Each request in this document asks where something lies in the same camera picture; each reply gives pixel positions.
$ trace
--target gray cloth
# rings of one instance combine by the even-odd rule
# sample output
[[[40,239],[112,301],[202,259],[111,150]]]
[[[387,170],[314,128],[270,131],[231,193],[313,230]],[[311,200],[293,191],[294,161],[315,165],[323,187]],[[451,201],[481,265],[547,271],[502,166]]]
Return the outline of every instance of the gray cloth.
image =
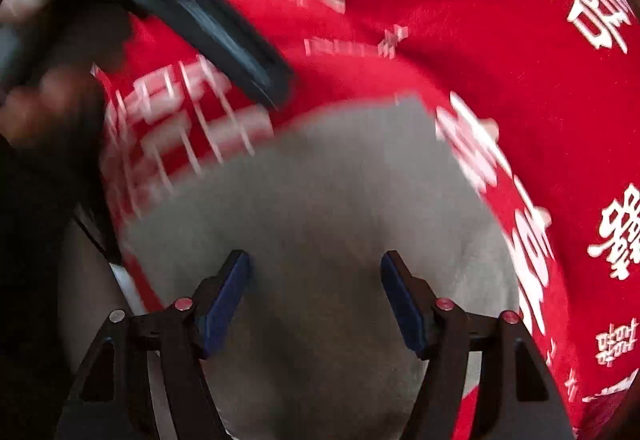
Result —
[[[398,438],[426,366],[386,301],[386,250],[467,311],[517,308],[502,232],[416,98],[297,121],[178,186],[127,243],[167,304],[232,249],[252,257],[223,351],[204,364],[240,439]],[[475,357],[467,389],[478,375]]]

